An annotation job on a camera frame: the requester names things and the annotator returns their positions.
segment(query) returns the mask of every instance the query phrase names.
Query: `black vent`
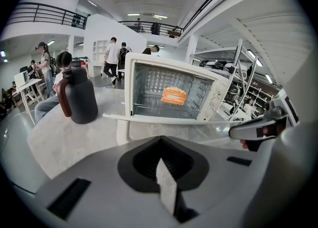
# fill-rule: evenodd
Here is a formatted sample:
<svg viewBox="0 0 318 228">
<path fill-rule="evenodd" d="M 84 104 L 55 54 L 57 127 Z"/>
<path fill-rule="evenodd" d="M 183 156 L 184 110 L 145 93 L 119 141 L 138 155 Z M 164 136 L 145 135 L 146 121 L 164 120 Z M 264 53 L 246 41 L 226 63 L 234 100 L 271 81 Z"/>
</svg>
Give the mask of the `black vent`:
<svg viewBox="0 0 318 228">
<path fill-rule="evenodd" d="M 197 188 L 209 172 L 209 163 L 204 156 L 161 136 L 123 154 L 118 161 L 119 175 L 138 192 L 159 193 L 156 170 L 160 158 L 180 191 Z"/>
<path fill-rule="evenodd" d="M 156 170 L 162 158 L 174 180 L 184 176 L 192 167 L 192 157 L 165 141 L 158 141 L 133 158 L 133 166 L 142 174 L 156 181 Z"/>
</svg>

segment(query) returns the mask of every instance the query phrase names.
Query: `black pants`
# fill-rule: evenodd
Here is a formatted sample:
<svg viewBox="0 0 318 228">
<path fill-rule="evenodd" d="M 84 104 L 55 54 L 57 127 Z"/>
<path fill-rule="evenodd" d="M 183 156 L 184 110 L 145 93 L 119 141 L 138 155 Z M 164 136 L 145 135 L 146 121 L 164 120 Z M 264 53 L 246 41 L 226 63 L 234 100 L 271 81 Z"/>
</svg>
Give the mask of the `black pants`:
<svg viewBox="0 0 318 228">
<path fill-rule="evenodd" d="M 114 76 L 117 76 L 116 68 L 117 68 L 117 64 L 106 63 L 106 66 L 104 67 L 104 73 L 111 78 Z"/>
</svg>

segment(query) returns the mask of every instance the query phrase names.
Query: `balcony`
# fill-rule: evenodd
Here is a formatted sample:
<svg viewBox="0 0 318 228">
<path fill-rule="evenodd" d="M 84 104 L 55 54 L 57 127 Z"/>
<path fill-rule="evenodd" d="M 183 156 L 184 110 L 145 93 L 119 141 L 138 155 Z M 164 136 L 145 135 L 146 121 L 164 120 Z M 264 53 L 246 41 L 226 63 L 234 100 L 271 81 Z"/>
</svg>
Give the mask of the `balcony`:
<svg viewBox="0 0 318 228">
<path fill-rule="evenodd" d="M 48 22 L 85 29 L 87 17 L 56 6 L 34 3 L 18 3 L 7 25 L 21 22 Z"/>
</svg>

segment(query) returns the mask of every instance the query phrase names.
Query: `white desk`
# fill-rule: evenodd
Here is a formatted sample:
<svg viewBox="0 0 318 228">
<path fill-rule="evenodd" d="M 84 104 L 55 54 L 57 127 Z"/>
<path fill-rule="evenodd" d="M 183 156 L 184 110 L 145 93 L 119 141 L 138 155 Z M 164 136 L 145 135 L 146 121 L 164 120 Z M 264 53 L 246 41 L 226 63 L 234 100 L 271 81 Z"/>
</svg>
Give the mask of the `white desk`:
<svg viewBox="0 0 318 228">
<path fill-rule="evenodd" d="M 104 78 L 104 62 L 87 62 L 88 65 L 88 76 L 89 77 L 96 77 L 100 76 L 102 74 L 102 77 Z"/>
<path fill-rule="evenodd" d="M 39 86 L 39 82 L 42 81 L 42 79 L 31 79 L 29 80 L 29 82 L 27 82 L 25 85 L 21 86 L 21 87 L 17 87 L 16 88 L 16 93 L 21 93 L 21 96 L 22 96 L 22 101 L 23 101 L 23 105 L 24 105 L 24 108 L 26 110 L 26 113 L 29 114 L 33 124 L 35 125 L 35 120 L 34 118 L 32 117 L 32 114 L 31 114 L 31 111 L 30 111 L 30 107 L 29 107 L 29 104 L 32 104 L 34 103 L 35 101 L 38 101 L 39 102 L 39 99 L 41 98 L 42 101 L 44 101 L 44 97 L 43 97 L 43 94 L 41 92 L 41 89 L 40 89 L 40 86 Z M 33 100 L 31 100 L 31 102 L 28 102 L 27 98 L 26 98 L 26 95 L 24 93 L 23 90 L 31 87 L 33 92 L 35 93 L 34 91 L 34 88 L 33 88 L 33 84 L 35 84 L 36 86 L 36 89 L 38 90 L 39 92 L 39 96 L 36 96 L 35 98 L 33 98 Z"/>
</svg>

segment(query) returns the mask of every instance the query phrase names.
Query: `white countertop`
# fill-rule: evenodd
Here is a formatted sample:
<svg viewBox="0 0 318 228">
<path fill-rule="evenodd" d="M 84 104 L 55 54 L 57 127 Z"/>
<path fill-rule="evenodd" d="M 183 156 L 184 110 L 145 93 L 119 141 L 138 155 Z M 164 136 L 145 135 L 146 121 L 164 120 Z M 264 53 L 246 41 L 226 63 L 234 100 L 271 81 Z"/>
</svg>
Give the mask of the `white countertop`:
<svg viewBox="0 0 318 228">
<path fill-rule="evenodd" d="M 107 112 L 125 115 L 124 90 L 108 88 L 94 90 L 98 105 L 98 117 L 95 121 L 85 125 L 75 124 L 64 116 L 61 106 L 57 105 L 28 136 L 27 142 L 35 159 L 50 178 L 54 178 L 89 154 L 118 145 L 117 121 L 104 118 L 102 114 Z M 132 122 L 130 137 L 138 140 L 167 135 L 204 143 L 211 139 L 226 137 L 229 128 L 228 124 L 181 126 Z M 220 143 L 215 141 L 210 145 L 219 146 Z"/>
</svg>

